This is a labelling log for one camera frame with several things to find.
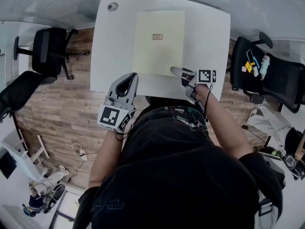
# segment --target wire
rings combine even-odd
[[[39,184],[43,184],[45,187],[46,187],[46,189],[47,189],[47,193],[46,193],[46,195],[49,193],[49,188],[51,188],[51,187],[48,187],[47,185],[45,185],[44,183],[38,183],[38,184],[36,184],[36,185],[34,185],[33,187],[36,187],[36,186],[38,186]]]
[[[210,85],[208,94],[206,95],[205,102],[204,102],[204,114],[205,114],[205,118],[206,118],[206,119],[207,119],[207,117],[206,117],[206,107],[207,107],[207,103],[208,103],[208,100],[209,100],[210,93],[211,93],[211,91],[212,91],[212,89],[213,89],[213,86],[214,86],[213,84]]]
[[[81,149],[80,149],[81,151],[82,151],[82,146],[81,146],[79,143],[73,143],[72,146],[71,146],[73,152],[75,153],[75,155],[76,155],[78,158],[81,158],[81,159],[82,159],[82,155],[78,155],[78,154],[75,152],[74,148],[73,148],[73,145],[75,145],[75,144],[78,144],[78,145],[81,147]]]
[[[80,151],[83,151],[83,149],[82,149],[82,146],[79,144],[79,143],[73,143],[72,144],[72,150],[73,150],[73,152],[75,153],[75,155],[78,157],[78,158],[81,158],[81,159],[83,159],[83,156],[84,155],[94,155],[94,154],[97,154],[97,152],[96,153],[87,153],[87,154],[80,154],[80,155],[78,155],[76,152],[75,152],[75,150],[74,150],[74,148],[73,148],[73,145],[75,145],[75,144],[77,144],[77,145],[79,145],[81,148],[80,148],[80,150],[79,150],[79,152]]]
[[[117,132],[117,133],[115,134],[116,140],[118,140],[118,141],[123,141],[124,139],[126,139],[126,138],[128,137],[128,134],[132,131],[133,126],[134,126],[134,123],[131,124],[131,126],[130,126],[128,132],[123,132],[123,133]],[[118,134],[123,135],[123,139],[118,139],[118,137],[117,137]]]
[[[253,144],[255,144],[259,139],[263,138],[264,136],[266,136],[267,134],[265,135],[262,135],[260,138],[256,139],[250,146],[252,146]]]
[[[50,201],[52,200],[52,198],[54,198],[55,192],[56,192],[61,186],[64,186],[64,185],[63,185],[63,184],[59,184],[59,186],[58,186],[55,190],[51,191],[51,193],[49,194],[49,197],[46,198],[46,202],[44,203],[44,205],[43,205],[43,207],[42,207],[42,211],[43,211],[43,212],[45,212],[46,209],[50,209],[48,213],[51,213],[51,210],[52,210],[53,206],[56,204],[57,201],[56,201],[56,202],[53,204],[53,206],[50,207],[50,208],[48,207],[48,206],[49,206],[49,203],[50,203]]]
[[[282,129],[279,129],[279,130],[277,130],[274,134],[273,134],[273,136],[277,133],[277,132],[279,132],[279,131],[281,131],[281,130],[284,130],[285,128],[291,128],[291,129],[294,129],[295,131],[296,131],[296,133],[302,138],[302,136],[299,134],[299,132],[294,128],[294,127],[291,127],[291,126],[285,126],[285,127],[283,127]]]
[[[266,143],[261,137],[259,137],[258,135],[255,135],[252,131],[250,131],[249,129],[248,129],[248,131],[249,132],[251,132],[254,136],[256,136],[258,139],[261,139],[264,143]]]
[[[78,170],[79,168],[81,168],[81,166],[83,165],[84,162],[85,162],[85,160],[83,160],[82,163],[81,163],[81,165],[75,170],[75,171],[76,171],[76,175],[73,175],[73,176],[71,176],[71,177],[68,179],[67,185],[71,182],[72,177],[75,177],[75,176],[78,175],[77,170]]]

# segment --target white desk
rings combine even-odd
[[[116,11],[108,12],[116,2]],[[91,53],[91,91],[107,92],[113,81],[132,72],[134,30],[138,12],[185,11],[183,66],[190,70],[214,68],[213,94],[220,99],[228,58],[230,15],[188,0],[101,0]],[[187,99],[175,76],[139,74],[137,94]]]
[[[293,114],[285,106],[281,114],[299,131],[305,128],[305,106],[302,105],[298,113]],[[268,143],[278,148],[278,143],[272,137]],[[305,179],[295,181],[291,172],[282,161],[272,160],[285,173],[286,187],[283,189],[283,213],[275,229],[301,228],[305,222]]]

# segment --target person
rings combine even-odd
[[[44,196],[52,192],[57,182],[68,174],[68,170],[66,170],[63,165],[59,165],[59,167],[55,168],[53,173],[48,178],[43,178],[35,186],[35,182],[30,183],[29,206],[22,204],[23,212],[30,217],[34,217],[36,214],[41,213]]]
[[[269,136],[274,136],[278,142],[278,148],[286,154],[293,154],[299,160],[304,156],[303,149],[305,149],[305,146],[304,139],[302,139],[303,133],[296,130],[266,100],[251,111],[247,119],[247,124],[254,126]]]
[[[151,97],[123,149],[123,136],[107,132],[79,199],[74,229],[90,223],[92,228],[253,228],[261,192],[281,215],[282,190],[271,168],[214,95],[207,97],[207,86],[195,89],[203,106],[207,99],[206,115],[221,147],[210,140],[197,104]]]

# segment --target sticker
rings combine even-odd
[[[126,115],[125,119],[122,121],[122,123],[119,125],[119,129],[122,131],[126,127],[127,123],[129,122],[130,117],[129,114]]]
[[[105,107],[104,111],[101,116],[100,123],[108,124],[108,125],[113,125],[115,126],[116,121],[119,116],[119,110]]]
[[[153,40],[162,40],[163,35],[162,34],[152,34]]]
[[[210,83],[211,82],[211,70],[198,70],[199,77],[198,83]]]
[[[214,70],[213,70],[213,80],[212,80],[212,82],[213,82],[213,83],[216,82],[216,71],[214,71]]]

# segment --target black chair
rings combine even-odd
[[[33,44],[33,51],[18,47],[19,37],[16,37],[14,44],[14,60],[17,60],[19,53],[32,56],[32,69],[40,74],[57,76],[64,69],[67,80],[73,80],[73,75],[68,75],[67,63],[70,62],[69,56],[90,55],[90,51],[66,52],[67,45],[73,34],[77,30],[70,31],[66,38],[67,31],[62,28],[48,28],[36,32]]]
[[[51,84],[57,77],[25,71],[0,93],[0,123],[10,113],[20,110],[38,86]]]
[[[243,89],[244,94],[250,97],[254,104],[261,104],[265,95],[270,95],[283,103],[291,112],[298,112],[300,105],[305,104],[305,66],[301,63],[281,60],[266,53],[270,57],[270,65],[264,80],[261,75],[254,77],[252,73],[242,72],[242,66],[248,61],[247,51],[261,66],[265,53],[256,45],[265,43],[270,48],[273,43],[270,38],[260,32],[260,40],[251,42],[244,37],[236,41],[231,57],[232,90]]]
[[[90,55],[90,51],[66,52],[72,34],[76,33],[77,30],[71,30],[66,38],[65,29],[40,30],[36,32],[33,51],[19,48],[19,37],[16,37],[14,60],[17,60],[19,53],[32,55],[32,68],[36,72],[25,71],[0,93],[0,123],[10,112],[20,110],[39,85],[55,82],[61,68],[64,69],[66,78],[73,80],[73,75],[68,76],[65,60],[70,62],[69,55]]]

